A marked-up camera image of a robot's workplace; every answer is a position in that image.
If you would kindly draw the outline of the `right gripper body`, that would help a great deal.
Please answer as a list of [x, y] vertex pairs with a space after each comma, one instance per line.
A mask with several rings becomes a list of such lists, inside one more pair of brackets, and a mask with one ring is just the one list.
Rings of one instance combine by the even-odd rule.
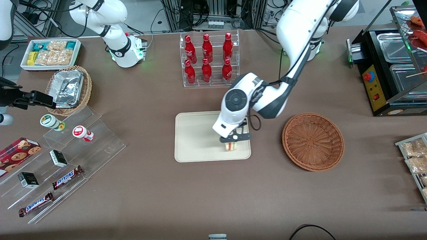
[[[20, 89], [22, 86], [17, 85], [15, 82], [0, 78], [0, 105], [1, 107], [7, 107], [13, 105], [13, 102], [22, 96]], [[0, 125], [8, 126], [14, 123], [14, 117], [10, 114], [0, 114]]]

